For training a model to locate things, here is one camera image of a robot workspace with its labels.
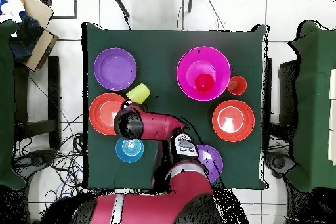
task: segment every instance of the purple bowl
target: purple bowl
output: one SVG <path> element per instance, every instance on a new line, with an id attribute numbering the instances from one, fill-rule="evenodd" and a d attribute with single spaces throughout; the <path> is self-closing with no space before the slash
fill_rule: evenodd
<path id="1" fill-rule="evenodd" d="M 102 51 L 94 62 L 94 75 L 101 86 L 120 91 L 128 88 L 137 74 L 132 55 L 122 48 Z"/>
<path id="2" fill-rule="evenodd" d="M 209 170 L 208 178 L 210 183 L 214 183 L 223 171 L 223 160 L 221 155 L 215 148 L 208 145 L 198 145 L 196 148 L 199 153 L 199 161 Z"/>

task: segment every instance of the white tile floor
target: white tile floor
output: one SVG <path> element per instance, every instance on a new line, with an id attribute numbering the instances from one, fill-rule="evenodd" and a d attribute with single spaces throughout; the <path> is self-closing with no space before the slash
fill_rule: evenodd
<path id="1" fill-rule="evenodd" d="M 61 0 L 63 4 L 71 0 Z M 181 0 L 122 0 L 129 11 L 133 30 L 176 30 Z M 268 24 L 268 58 L 273 59 L 272 112 L 278 113 L 278 67 L 282 62 L 296 58 L 287 44 L 295 38 L 297 26 L 303 20 L 317 20 L 323 26 L 336 26 L 336 0 L 211 0 L 226 30 L 248 31 L 256 24 Z M 188 0 L 184 0 L 184 30 L 216 30 L 217 21 L 208 0 L 194 0 L 192 12 L 187 13 Z M 77 19 L 51 20 L 48 29 L 60 40 L 52 50 L 52 56 L 60 57 L 61 107 L 66 120 L 71 121 L 82 113 L 82 55 L 81 23 L 94 22 L 111 30 L 126 30 L 122 12 L 114 0 L 77 0 Z M 178 20 L 182 29 L 182 13 Z M 43 69 L 31 72 L 30 76 L 47 92 L 47 64 Z M 44 120 L 47 116 L 47 98 L 30 82 L 28 110 L 30 120 Z M 62 116 L 62 125 L 66 120 Z M 278 121 L 272 115 L 272 121 Z M 82 130 L 83 118 L 72 125 L 74 132 Z M 62 134 L 70 134 L 68 129 Z M 34 137 L 30 150 L 48 148 L 46 135 Z M 287 194 L 284 182 L 273 178 L 270 170 L 264 169 L 264 178 L 269 188 L 264 191 L 234 190 L 251 224 L 284 224 L 287 210 Z M 31 218 L 41 217 L 45 209 L 45 193 L 61 184 L 52 169 L 39 172 L 31 183 L 29 201 Z M 47 202 L 54 200 L 48 194 Z"/>

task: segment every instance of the plastic bowl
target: plastic bowl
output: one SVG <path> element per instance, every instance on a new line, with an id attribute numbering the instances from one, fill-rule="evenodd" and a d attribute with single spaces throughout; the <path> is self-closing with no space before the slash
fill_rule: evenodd
<path id="1" fill-rule="evenodd" d="M 125 99 L 115 93 L 105 93 L 93 100 L 89 108 L 92 127 L 104 135 L 116 135 L 114 118 Z"/>
<path id="2" fill-rule="evenodd" d="M 255 117 L 251 107 L 237 100 L 220 103 L 213 112 L 212 124 L 215 133 L 223 140 L 238 142 L 248 137 Z"/>
<path id="3" fill-rule="evenodd" d="M 96 58 L 94 75 L 99 84 L 108 90 L 124 90 L 135 80 L 137 64 L 125 49 L 109 48 Z"/>
<path id="4" fill-rule="evenodd" d="M 226 57 L 208 46 L 190 49 L 177 66 L 178 85 L 197 101 L 210 101 L 221 95 L 228 87 L 230 74 Z"/>

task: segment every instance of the black cable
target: black cable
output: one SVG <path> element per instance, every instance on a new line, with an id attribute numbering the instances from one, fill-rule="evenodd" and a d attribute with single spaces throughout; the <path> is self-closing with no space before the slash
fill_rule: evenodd
<path id="1" fill-rule="evenodd" d="M 125 21 L 126 21 L 128 27 L 129 27 L 129 30 L 131 31 L 132 29 L 131 29 L 131 27 L 130 27 L 130 25 L 129 25 L 129 19 L 128 19 L 127 15 L 124 13 L 124 11 L 123 11 L 123 9 L 121 8 L 120 5 L 119 5 L 119 7 L 120 7 L 121 11 L 123 12 L 123 17 L 124 17 L 124 19 L 125 19 Z"/>
<path id="2" fill-rule="evenodd" d="M 195 132 L 195 134 L 197 135 L 197 137 L 198 137 L 198 139 L 199 139 L 199 141 L 201 142 L 201 144 L 203 144 L 204 145 L 204 142 L 202 141 L 202 139 L 201 139 L 201 137 L 200 137 L 200 135 L 198 134 L 198 132 L 197 132 L 197 130 L 196 130 L 196 128 L 186 119 L 186 118 L 183 118 L 182 116 L 181 116 L 181 118 L 183 119 L 183 120 L 185 120 L 187 123 L 189 123 L 190 124 L 190 126 L 192 127 L 192 129 L 194 130 L 194 132 Z"/>
<path id="3" fill-rule="evenodd" d="M 180 19 L 180 12 L 181 12 L 181 9 L 182 9 L 182 6 L 181 6 L 181 8 L 178 10 L 176 31 L 177 31 L 177 29 L 179 28 L 179 19 Z"/>
<path id="4" fill-rule="evenodd" d="M 55 196 L 56 196 L 56 199 L 57 199 L 57 194 L 56 194 L 53 190 L 48 191 L 48 192 L 45 194 L 45 207 L 47 207 L 46 197 L 47 197 L 48 193 L 50 193 L 50 192 L 53 192 L 53 193 L 55 194 Z"/>
<path id="5" fill-rule="evenodd" d="M 213 11 L 215 12 L 216 17 L 219 19 L 220 23 L 222 24 L 223 30 L 225 31 L 225 28 L 224 28 L 224 25 L 223 25 L 223 23 L 222 23 L 222 20 L 219 18 L 219 16 L 218 16 L 218 14 L 217 14 L 217 12 L 216 12 L 216 10 L 215 10 L 215 8 L 214 8 L 212 2 L 211 2 L 210 0 L 208 0 L 208 1 L 209 1 L 209 3 L 210 3 L 211 7 L 213 8 Z"/>
<path id="6" fill-rule="evenodd" d="M 28 137 L 28 138 L 30 139 L 30 142 L 26 146 L 24 146 L 21 150 L 21 153 L 22 153 L 23 156 L 24 156 L 24 149 L 27 148 L 30 144 L 33 143 L 33 139 L 31 137 Z"/>
<path id="7" fill-rule="evenodd" d="M 67 126 L 61 132 L 65 131 L 70 126 L 70 124 L 74 123 L 82 115 L 83 114 L 80 114 L 76 119 L 72 120 L 70 123 L 67 123 Z"/>
<path id="8" fill-rule="evenodd" d="M 182 0 L 182 31 L 184 30 L 184 0 Z"/>
<path id="9" fill-rule="evenodd" d="M 36 82 L 33 80 L 33 78 L 30 77 L 29 73 L 26 72 L 26 74 L 27 74 L 27 76 L 34 82 L 34 84 L 36 85 L 36 87 L 39 88 L 40 91 L 41 91 L 43 94 L 45 94 L 45 96 L 48 98 L 48 101 L 51 101 L 51 102 L 57 107 L 57 109 L 62 113 L 62 115 L 63 115 L 64 118 L 66 119 L 66 122 L 69 123 L 69 121 L 68 121 L 68 119 L 66 118 L 66 116 L 64 115 L 63 111 L 61 111 L 61 109 L 57 106 L 57 104 L 56 104 L 55 102 L 53 102 L 53 101 L 48 97 L 48 95 L 44 92 L 44 90 L 42 90 L 42 89 L 38 86 L 38 84 L 36 84 Z"/>

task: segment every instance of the wire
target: wire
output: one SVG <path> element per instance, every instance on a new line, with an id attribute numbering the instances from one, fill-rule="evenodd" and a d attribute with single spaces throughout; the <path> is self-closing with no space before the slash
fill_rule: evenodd
<path id="1" fill-rule="evenodd" d="M 182 31 L 184 30 L 184 0 L 182 0 Z"/>
<path id="2" fill-rule="evenodd" d="M 216 14 L 216 17 L 219 19 L 220 23 L 222 24 L 223 30 L 225 31 L 225 28 L 224 28 L 224 25 L 223 25 L 223 23 L 222 23 L 222 20 L 219 18 L 219 16 L 218 16 L 218 14 L 217 14 L 217 12 L 216 12 L 216 10 L 215 10 L 215 8 L 214 8 L 212 2 L 211 2 L 210 0 L 208 0 L 208 1 L 209 1 L 209 3 L 210 3 L 211 7 L 213 8 L 213 11 L 214 11 L 214 13 Z"/>
<path id="3" fill-rule="evenodd" d="M 299 220 L 299 219 L 296 219 L 296 218 L 287 217 L 285 215 L 270 215 L 268 213 L 250 213 L 250 214 L 247 214 L 246 216 L 250 216 L 250 215 L 278 216 L 278 217 L 283 217 L 283 218 L 290 219 L 290 220 L 295 220 L 295 221 L 298 221 L 298 222 L 325 223 L 324 221 L 311 221 L 311 220 L 304 220 L 304 219 Z"/>
<path id="4" fill-rule="evenodd" d="M 68 121 L 68 119 L 66 118 L 66 116 L 64 115 L 63 111 L 61 111 L 61 109 L 57 106 L 57 104 L 56 104 L 55 102 L 53 102 L 53 101 L 48 97 L 48 95 L 44 92 L 44 90 L 42 90 L 42 89 L 38 86 L 38 84 L 36 84 L 36 82 L 33 80 L 33 78 L 30 77 L 29 73 L 26 72 L 26 74 L 27 74 L 27 76 L 34 82 L 34 84 L 36 85 L 36 87 L 39 88 L 39 90 L 40 90 L 40 91 L 41 91 L 41 92 L 48 98 L 48 100 L 51 101 L 51 102 L 57 107 L 57 109 L 61 112 L 61 114 L 63 115 L 63 117 L 66 119 L 66 122 L 69 123 L 69 121 Z"/>
<path id="5" fill-rule="evenodd" d="M 115 0 L 115 1 L 117 2 L 117 4 L 119 5 L 121 11 L 123 12 L 123 17 L 124 17 L 124 19 L 125 19 L 125 21 L 126 21 L 128 27 L 129 27 L 129 30 L 131 31 L 132 29 L 131 29 L 131 27 L 130 27 L 130 25 L 129 25 L 129 19 L 128 19 L 127 15 L 124 13 L 124 11 L 123 11 L 123 9 L 121 8 L 121 6 L 120 6 L 120 4 L 118 3 L 118 1 L 117 1 L 117 0 Z"/>
<path id="6" fill-rule="evenodd" d="M 72 120 L 70 123 L 68 123 L 68 125 L 62 130 L 62 131 L 65 131 L 71 123 L 74 123 L 76 121 L 76 119 Z"/>
<path id="7" fill-rule="evenodd" d="M 199 141 L 201 142 L 201 144 L 203 144 L 204 145 L 204 142 L 202 141 L 202 139 L 201 139 L 201 137 L 200 137 L 200 135 L 198 134 L 198 132 L 197 132 L 197 130 L 196 130 L 196 128 L 192 125 L 192 123 L 190 123 L 186 118 L 183 118 L 182 116 L 181 116 L 181 118 L 184 120 L 184 121 L 186 121 L 187 123 L 189 123 L 190 124 L 190 126 L 192 127 L 192 129 L 194 130 L 194 132 L 195 132 L 195 134 L 197 135 L 197 137 L 198 137 L 198 139 L 199 139 Z"/>
<path id="8" fill-rule="evenodd" d="M 24 149 L 27 148 L 30 144 L 33 143 L 33 139 L 32 139 L 31 137 L 28 137 L 28 138 L 30 139 L 30 142 L 29 142 L 26 146 L 24 146 L 24 147 L 22 148 L 22 150 L 21 150 L 21 153 L 22 153 L 23 156 L 24 156 Z"/>
<path id="9" fill-rule="evenodd" d="M 182 6 L 181 6 L 181 8 L 178 10 L 176 31 L 177 31 L 177 29 L 179 28 L 179 19 L 180 19 L 180 12 L 181 12 L 181 9 L 182 9 Z"/>

